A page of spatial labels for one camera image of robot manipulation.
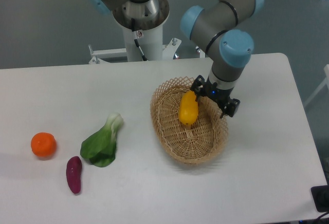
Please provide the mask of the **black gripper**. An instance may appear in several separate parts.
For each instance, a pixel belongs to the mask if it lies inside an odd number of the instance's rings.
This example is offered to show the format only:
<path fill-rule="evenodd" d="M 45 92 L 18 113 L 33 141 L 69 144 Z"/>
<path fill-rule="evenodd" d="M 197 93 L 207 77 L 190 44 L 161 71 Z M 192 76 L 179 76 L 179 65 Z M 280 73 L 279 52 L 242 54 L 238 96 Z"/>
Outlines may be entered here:
<path fill-rule="evenodd" d="M 200 97 L 208 97 L 215 102 L 222 111 L 220 118 L 224 116 L 232 118 L 239 108 L 240 100 L 230 98 L 233 88 L 220 89 L 217 83 L 210 83 L 209 79 L 205 81 L 201 75 L 193 81 L 190 90 L 194 92 L 196 102 Z"/>

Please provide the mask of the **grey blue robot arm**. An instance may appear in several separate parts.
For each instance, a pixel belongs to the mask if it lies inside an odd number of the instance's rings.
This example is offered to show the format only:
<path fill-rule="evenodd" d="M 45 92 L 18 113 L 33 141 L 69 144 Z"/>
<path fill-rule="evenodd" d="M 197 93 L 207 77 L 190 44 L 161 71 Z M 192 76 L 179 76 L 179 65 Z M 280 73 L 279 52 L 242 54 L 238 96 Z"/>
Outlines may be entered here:
<path fill-rule="evenodd" d="M 130 62 L 161 60 L 162 27 L 168 0 L 90 0 L 101 13 L 111 13 L 121 26 Z M 264 0 L 218 0 L 210 9 L 189 8 L 180 20 L 183 34 L 213 62 L 206 79 L 197 77 L 191 90 L 208 97 L 233 117 L 240 101 L 230 97 L 254 50 L 252 37 L 236 27 L 255 15 Z"/>

